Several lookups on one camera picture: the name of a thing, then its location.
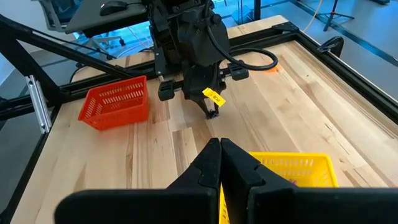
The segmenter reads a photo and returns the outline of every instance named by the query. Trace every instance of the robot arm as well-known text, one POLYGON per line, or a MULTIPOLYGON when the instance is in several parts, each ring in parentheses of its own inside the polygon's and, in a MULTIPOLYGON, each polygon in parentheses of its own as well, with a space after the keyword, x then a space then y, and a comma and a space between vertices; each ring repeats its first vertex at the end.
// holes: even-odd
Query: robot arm
POLYGON ((179 0, 146 2, 149 8, 150 32, 154 39, 155 70, 158 76, 183 72, 183 81, 162 82, 159 98, 172 99, 174 91, 182 90, 186 100, 192 100, 205 112, 207 118, 218 115, 218 106, 209 111, 202 91, 211 88, 220 94, 226 89, 227 76, 240 80, 249 76, 248 70, 268 70, 277 65, 277 57, 262 49, 255 51, 270 56, 273 63, 265 66, 247 65, 230 56, 226 26, 221 16, 213 12, 211 0, 179 0), (228 69, 220 70, 227 59, 228 69))

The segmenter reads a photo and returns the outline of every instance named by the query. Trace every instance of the wooden table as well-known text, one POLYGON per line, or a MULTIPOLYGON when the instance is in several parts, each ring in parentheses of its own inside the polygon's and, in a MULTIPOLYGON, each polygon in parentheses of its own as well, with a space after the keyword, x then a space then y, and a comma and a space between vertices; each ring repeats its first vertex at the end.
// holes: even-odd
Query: wooden table
MULTIPOLYGON (((228 30, 230 37, 285 22, 281 16, 228 30)), ((230 138, 248 151, 325 152, 341 186, 398 185, 398 127, 296 42, 269 48, 277 68, 227 81, 220 116, 203 112, 177 93, 157 97, 148 81, 147 122, 99 132, 77 121, 83 100, 60 109, 40 159, 12 219, 13 224, 52 223, 59 201, 83 189, 165 188, 211 137, 230 138)), ((268 58, 241 55, 262 65, 268 58)), ((140 53, 111 61, 120 66, 152 60, 140 53)), ((75 80, 99 75, 84 68, 75 80)))

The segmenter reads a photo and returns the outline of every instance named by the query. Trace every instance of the orange object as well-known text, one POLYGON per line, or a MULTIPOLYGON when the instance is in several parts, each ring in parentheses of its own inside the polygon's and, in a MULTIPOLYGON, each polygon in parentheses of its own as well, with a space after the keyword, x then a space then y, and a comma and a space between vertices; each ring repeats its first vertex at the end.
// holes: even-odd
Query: orange object
POLYGON ((100 131, 148 119, 147 77, 92 88, 78 120, 100 131))

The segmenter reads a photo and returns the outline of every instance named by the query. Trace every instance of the plastic basket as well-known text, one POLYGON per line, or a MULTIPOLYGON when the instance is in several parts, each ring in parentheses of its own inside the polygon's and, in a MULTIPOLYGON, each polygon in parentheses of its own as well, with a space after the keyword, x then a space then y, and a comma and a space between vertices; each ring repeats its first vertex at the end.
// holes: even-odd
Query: plastic basket
POLYGON ((146 76, 92 88, 78 120, 100 131, 148 119, 146 76))
MULTIPOLYGON (((250 152, 281 177, 299 187, 338 187, 333 165, 322 153, 250 152)), ((229 224, 223 188, 220 193, 220 224, 229 224)))

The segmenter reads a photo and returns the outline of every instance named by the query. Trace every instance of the yellow basket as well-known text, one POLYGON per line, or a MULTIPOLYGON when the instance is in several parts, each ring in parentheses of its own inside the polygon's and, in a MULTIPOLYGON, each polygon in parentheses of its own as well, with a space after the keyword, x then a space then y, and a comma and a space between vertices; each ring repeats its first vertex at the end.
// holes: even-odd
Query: yellow basket
MULTIPOLYGON (((333 165, 322 153, 250 152, 281 177, 299 187, 338 187, 333 165)), ((229 224, 223 188, 220 193, 220 224, 229 224)))

